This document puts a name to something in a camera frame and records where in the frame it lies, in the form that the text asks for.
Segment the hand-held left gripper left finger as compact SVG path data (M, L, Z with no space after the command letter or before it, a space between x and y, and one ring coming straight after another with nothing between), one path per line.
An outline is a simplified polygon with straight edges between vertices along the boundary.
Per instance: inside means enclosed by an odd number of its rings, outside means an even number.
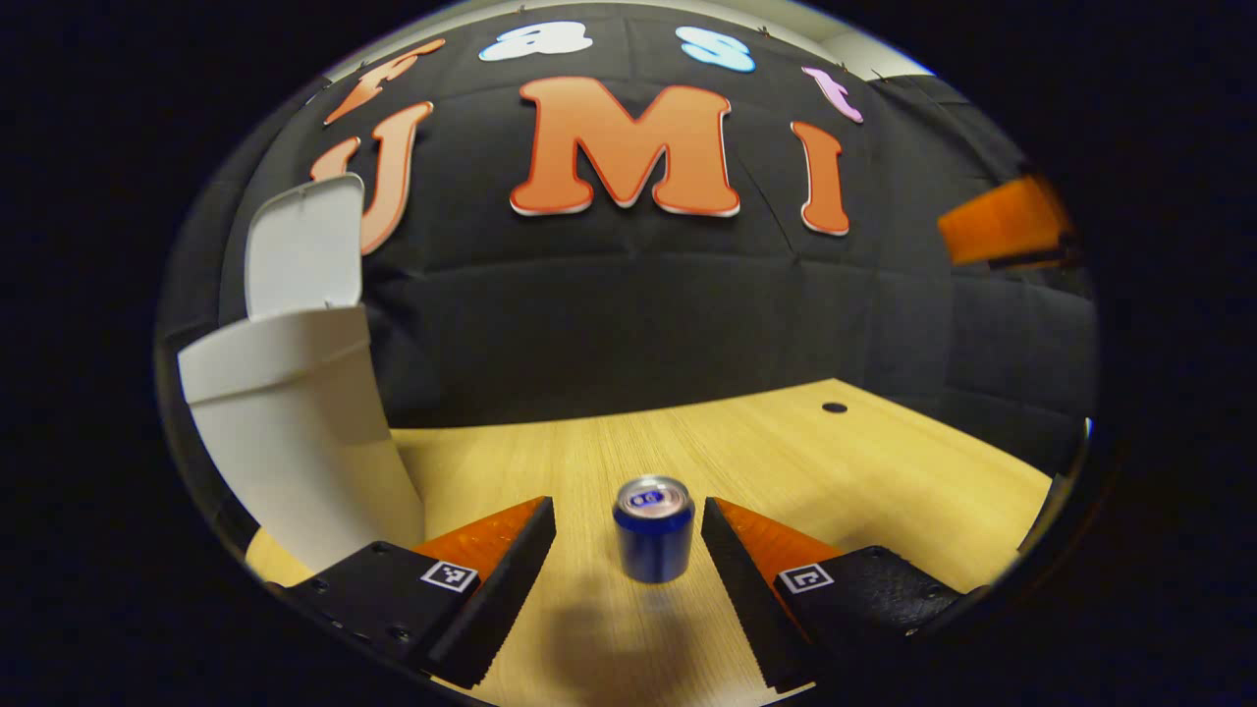
M549 496L412 548L385 541L283 587L297 611L424 679L480 684L515 626L556 537Z

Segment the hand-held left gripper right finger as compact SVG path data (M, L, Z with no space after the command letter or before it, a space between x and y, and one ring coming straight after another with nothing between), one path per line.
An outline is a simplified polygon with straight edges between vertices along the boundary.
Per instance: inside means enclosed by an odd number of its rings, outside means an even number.
M983 595L892 550L841 551L710 497L700 530L767 687L854 686L920 664L923 643Z

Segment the blue pop can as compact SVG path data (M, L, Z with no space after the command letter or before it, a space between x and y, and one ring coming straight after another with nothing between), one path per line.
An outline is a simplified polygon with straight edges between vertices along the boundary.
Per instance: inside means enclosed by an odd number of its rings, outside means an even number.
M612 503L623 572L640 582L670 582L690 559L696 506L683 482L659 474L628 481Z

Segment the white desktop garbage bin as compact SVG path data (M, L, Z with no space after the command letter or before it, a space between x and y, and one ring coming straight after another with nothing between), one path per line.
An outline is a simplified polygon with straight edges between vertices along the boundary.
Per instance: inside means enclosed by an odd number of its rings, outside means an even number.
M362 304L363 180L279 192L246 229L246 318L177 356L184 398L233 494L310 571L425 538Z

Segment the wooden desktop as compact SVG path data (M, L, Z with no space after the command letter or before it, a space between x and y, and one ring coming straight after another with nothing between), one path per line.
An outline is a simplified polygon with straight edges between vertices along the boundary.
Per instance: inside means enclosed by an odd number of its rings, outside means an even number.
M957 590L991 582L1050 494L1014 455L823 380L695 406L392 434L446 533L549 496L557 536L471 697L500 707L759 707L762 681L701 540L678 581L620 567L611 507L657 473L841 550L881 545Z

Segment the black backdrop cloth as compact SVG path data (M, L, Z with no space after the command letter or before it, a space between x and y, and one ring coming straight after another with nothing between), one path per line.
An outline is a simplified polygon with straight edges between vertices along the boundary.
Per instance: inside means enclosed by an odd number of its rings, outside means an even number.
M732 103L740 210L667 213L651 189L522 215L535 106L520 86L601 81L639 116L667 86ZM1027 157L935 75L867 81L749 26L672 6L574 3L429 26L305 86L206 185L177 237L157 361L246 317L246 226L268 198L420 102L409 203L365 255L371 353L396 428L537 421L838 379L1058 473L1097 413L1094 297L1079 270L957 267L936 221Z

